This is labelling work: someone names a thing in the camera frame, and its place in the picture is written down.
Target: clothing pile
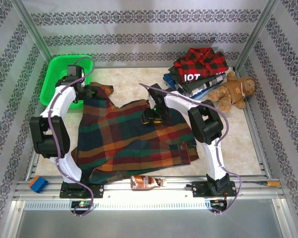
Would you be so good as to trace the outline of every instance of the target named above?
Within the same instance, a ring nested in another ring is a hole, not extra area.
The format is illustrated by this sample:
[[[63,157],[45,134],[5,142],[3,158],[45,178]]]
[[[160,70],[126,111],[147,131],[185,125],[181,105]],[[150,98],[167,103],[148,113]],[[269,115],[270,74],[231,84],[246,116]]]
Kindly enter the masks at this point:
[[[215,53],[212,48],[190,48],[173,65],[170,73],[163,76],[164,82],[190,98],[202,96],[219,86],[228,70],[223,53]]]
[[[198,159],[196,141],[180,112],[169,109],[162,123],[142,124],[150,108],[146,100],[116,107],[112,86],[91,84],[92,98],[84,100],[72,157],[90,183],[104,184],[131,175],[188,165]]]

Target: patterned wall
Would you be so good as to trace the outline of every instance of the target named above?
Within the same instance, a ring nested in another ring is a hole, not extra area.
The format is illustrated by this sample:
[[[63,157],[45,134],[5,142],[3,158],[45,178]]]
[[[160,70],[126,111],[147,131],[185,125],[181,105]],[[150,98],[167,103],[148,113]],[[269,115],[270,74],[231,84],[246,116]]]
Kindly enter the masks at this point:
[[[24,1],[53,55],[91,54],[98,67],[171,66],[190,47],[224,51],[234,65],[266,2]]]
[[[9,0],[0,0],[0,234],[18,180],[32,152],[30,118],[47,65]]]
[[[298,0],[278,3],[241,74],[257,83],[252,114],[298,230]]]

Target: teddy bear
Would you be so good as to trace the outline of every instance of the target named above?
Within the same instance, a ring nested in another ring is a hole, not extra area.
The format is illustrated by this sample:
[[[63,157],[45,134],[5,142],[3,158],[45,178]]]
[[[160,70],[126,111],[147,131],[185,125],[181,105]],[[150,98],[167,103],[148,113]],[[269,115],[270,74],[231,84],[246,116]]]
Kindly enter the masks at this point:
[[[255,82],[250,77],[236,78],[234,71],[227,74],[227,82],[209,92],[208,98],[212,102],[219,100],[219,110],[227,113],[234,104],[237,108],[245,108],[244,98],[255,92]]]

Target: beige table surface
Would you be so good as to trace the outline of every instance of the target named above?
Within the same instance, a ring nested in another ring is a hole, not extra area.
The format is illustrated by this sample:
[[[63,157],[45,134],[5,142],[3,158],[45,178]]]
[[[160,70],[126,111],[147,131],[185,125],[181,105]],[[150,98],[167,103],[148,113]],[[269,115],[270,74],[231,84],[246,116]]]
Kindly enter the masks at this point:
[[[113,85],[114,92],[110,99],[116,106],[120,107],[133,100],[147,99],[147,90],[139,83],[146,85],[158,83],[162,89],[166,89],[167,87],[162,80],[165,73],[168,73],[167,68],[103,68],[94,71],[92,81]],[[260,175],[260,167],[243,110],[232,107],[231,112],[227,113],[226,117],[229,121],[230,130],[227,137],[222,141],[225,167],[240,175]],[[77,146],[78,125],[81,118],[82,109],[69,110],[65,118],[65,125],[71,138],[71,150]],[[197,146],[197,149],[199,159],[190,165],[162,169],[149,174],[157,176],[205,175],[207,173],[206,158],[200,145]],[[60,176],[61,174],[52,162],[40,156],[36,175]]]

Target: green plastic basket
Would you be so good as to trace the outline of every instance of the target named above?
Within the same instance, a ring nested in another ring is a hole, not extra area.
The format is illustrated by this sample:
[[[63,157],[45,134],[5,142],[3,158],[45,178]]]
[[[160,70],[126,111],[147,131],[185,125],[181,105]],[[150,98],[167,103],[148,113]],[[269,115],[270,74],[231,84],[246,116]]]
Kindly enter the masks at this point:
[[[50,61],[46,76],[44,79],[40,101],[47,106],[55,94],[55,84],[57,81],[67,75],[68,65],[73,64],[78,58],[89,55],[68,55],[57,56]],[[93,62],[90,59],[82,59],[77,65],[84,68],[85,74],[88,74],[93,69]],[[85,79],[85,84],[90,84],[91,75]],[[82,108],[83,100],[78,103],[72,103],[70,108]]]

